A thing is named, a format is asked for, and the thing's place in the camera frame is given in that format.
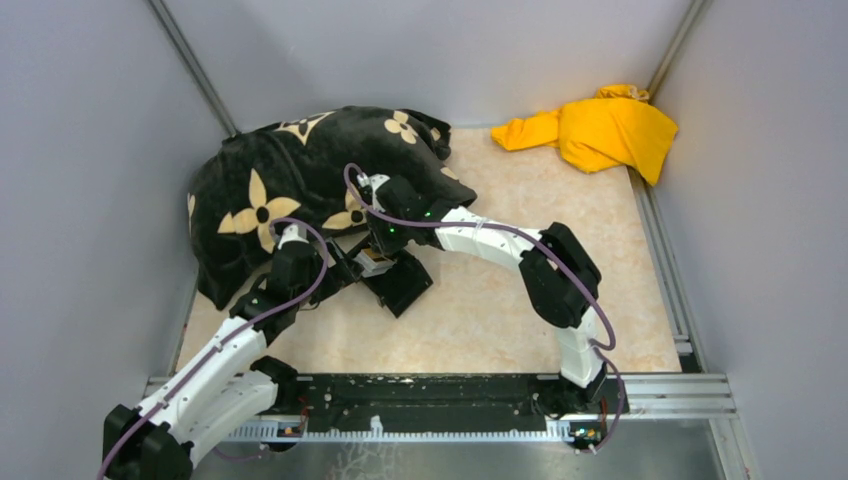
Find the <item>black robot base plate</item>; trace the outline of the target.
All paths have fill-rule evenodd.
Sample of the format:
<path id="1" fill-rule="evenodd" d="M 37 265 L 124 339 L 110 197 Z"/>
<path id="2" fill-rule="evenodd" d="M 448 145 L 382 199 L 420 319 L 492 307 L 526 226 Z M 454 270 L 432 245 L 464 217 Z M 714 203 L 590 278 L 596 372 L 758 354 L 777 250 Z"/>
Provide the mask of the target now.
<path id="1" fill-rule="evenodd" d="M 390 432 L 541 431 L 566 421 L 577 449 L 596 447 L 629 410 L 624 382 L 606 373 L 595 399 L 564 388 L 553 374 L 312 374 L 288 386 L 284 434 L 365 431 L 378 417 Z M 267 444 L 274 452 L 298 443 Z"/>

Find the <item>aluminium front rail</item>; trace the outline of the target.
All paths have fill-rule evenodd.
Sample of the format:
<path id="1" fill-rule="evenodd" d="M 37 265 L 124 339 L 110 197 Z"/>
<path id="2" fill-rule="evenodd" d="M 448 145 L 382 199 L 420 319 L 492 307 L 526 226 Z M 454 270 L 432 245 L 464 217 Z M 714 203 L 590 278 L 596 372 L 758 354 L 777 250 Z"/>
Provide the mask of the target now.
<path id="1" fill-rule="evenodd" d="M 629 403 L 628 419 L 709 420 L 737 416 L 724 374 L 623 374 Z"/>

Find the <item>black floral plush pillow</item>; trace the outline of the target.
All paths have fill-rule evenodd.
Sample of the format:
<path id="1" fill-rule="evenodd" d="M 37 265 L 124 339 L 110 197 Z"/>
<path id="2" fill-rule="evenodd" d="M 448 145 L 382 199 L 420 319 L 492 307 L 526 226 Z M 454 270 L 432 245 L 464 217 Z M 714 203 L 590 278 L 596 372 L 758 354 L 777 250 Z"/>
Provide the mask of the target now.
<path id="1" fill-rule="evenodd" d="M 471 205 L 476 192 L 446 166 L 450 124 L 412 109 L 345 106 L 270 124 L 222 142 L 186 194 L 197 288 L 217 310 L 272 255 L 272 221 L 291 217 L 323 236 L 365 222 L 344 167 L 407 179 L 421 194 Z"/>

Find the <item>black card tray box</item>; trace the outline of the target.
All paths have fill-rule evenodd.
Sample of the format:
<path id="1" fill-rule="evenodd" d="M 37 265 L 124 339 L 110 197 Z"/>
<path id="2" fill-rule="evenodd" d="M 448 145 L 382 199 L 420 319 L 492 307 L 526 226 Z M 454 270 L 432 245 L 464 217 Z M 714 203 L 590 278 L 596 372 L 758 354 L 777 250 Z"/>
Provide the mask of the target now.
<path id="1" fill-rule="evenodd" d="M 399 318 L 432 284 L 433 279 L 422 263 L 405 249 L 387 257 L 396 264 L 385 274 L 360 281 L 385 307 Z"/>

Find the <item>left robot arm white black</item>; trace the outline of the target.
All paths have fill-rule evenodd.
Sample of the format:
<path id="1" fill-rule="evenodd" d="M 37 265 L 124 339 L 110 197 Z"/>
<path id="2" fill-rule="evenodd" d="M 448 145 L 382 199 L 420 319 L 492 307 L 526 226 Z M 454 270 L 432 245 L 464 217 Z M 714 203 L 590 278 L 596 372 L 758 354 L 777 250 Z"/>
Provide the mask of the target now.
<path id="1" fill-rule="evenodd" d="M 362 272 L 335 242 L 283 242 L 270 271 L 188 364 L 137 406 L 117 405 L 107 415 L 98 478 L 187 479 L 250 417 L 269 410 L 303 417 L 297 370 L 265 351 L 303 305 L 319 305 Z"/>

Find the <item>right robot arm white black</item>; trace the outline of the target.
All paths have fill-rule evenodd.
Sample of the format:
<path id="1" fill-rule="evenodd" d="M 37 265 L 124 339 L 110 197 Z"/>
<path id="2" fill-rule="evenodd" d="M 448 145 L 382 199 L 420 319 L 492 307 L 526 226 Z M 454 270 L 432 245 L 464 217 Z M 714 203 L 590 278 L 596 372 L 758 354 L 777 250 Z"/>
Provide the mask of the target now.
<path id="1" fill-rule="evenodd" d="M 400 176 L 359 173 L 355 181 L 383 255 L 414 242 L 518 273 L 533 310 L 555 329 L 565 403 L 576 412 L 599 403 L 606 378 L 597 353 L 602 275 L 567 226 L 554 222 L 538 230 L 496 222 L 455 202 L 429 201 Z"/>

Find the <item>yellow cloth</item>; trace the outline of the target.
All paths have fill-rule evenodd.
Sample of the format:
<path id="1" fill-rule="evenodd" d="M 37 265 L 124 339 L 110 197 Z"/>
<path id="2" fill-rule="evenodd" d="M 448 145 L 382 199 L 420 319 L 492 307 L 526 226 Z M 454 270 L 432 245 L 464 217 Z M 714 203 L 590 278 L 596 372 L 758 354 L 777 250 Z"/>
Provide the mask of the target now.
<path id="1" fill-rule="evenodd" d="M 655 186 L 679 127 L 649 100 L 649 92 L 634 85 L 608 85 L 591 98 L 514 118 L 490 135 L 506 151 L 555 148 L 586 174 L 630 167 Z"/>

